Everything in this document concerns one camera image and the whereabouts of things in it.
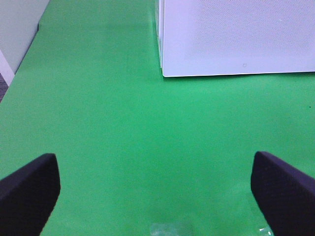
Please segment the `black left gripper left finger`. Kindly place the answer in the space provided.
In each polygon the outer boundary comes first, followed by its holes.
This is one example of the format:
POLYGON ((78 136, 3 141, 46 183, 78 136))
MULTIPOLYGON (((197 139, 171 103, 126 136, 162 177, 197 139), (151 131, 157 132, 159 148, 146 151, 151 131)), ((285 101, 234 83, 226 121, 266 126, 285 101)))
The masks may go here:
POLYGON ((61 191, 56 155, 46 153, 0 181, 0 234, 38 236, 61 191))

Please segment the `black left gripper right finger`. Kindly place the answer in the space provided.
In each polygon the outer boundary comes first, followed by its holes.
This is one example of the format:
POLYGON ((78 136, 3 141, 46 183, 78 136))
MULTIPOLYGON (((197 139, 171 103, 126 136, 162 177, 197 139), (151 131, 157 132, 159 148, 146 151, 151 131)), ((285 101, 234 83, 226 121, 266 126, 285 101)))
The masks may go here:
POLYGON ((254 155, 251 191, 276 236, 315 234, 315 180, 280 158, 254 155))

